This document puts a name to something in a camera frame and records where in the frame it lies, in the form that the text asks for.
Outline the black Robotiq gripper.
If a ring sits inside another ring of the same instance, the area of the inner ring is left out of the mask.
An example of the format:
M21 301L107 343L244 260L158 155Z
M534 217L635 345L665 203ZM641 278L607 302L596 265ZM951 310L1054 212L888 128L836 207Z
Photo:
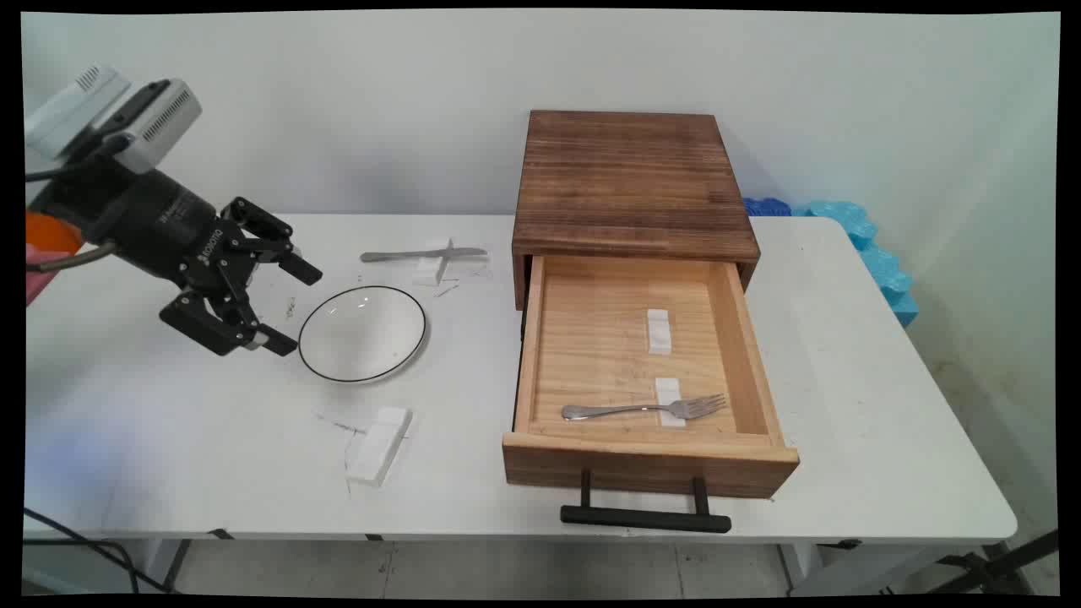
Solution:
M163 323L224 356L236 349L273 351L288 356L296 339L263 323L246 287L255 267L273 264L303 285L317 285L322 272L301 256L293 228L273 213L235 197L216 210L159 170L136 174L116 160L98 157L38 177L39 213L64 220L96 248L72 257L38 264L40 274L72 269L117 255L179 293L159 312ZM246 255L233 269L226 251Z

